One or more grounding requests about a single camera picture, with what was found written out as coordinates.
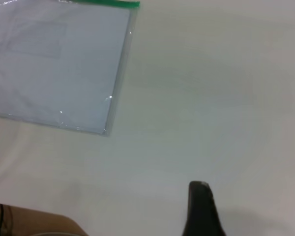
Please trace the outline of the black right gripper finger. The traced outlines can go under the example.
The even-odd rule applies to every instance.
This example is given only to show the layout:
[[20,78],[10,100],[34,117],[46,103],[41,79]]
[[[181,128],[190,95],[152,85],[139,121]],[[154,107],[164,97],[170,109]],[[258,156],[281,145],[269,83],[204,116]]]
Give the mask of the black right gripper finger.
[[187,219],[184,236],[225,236],[213,192],[208,183],[192,181],[188,188]]

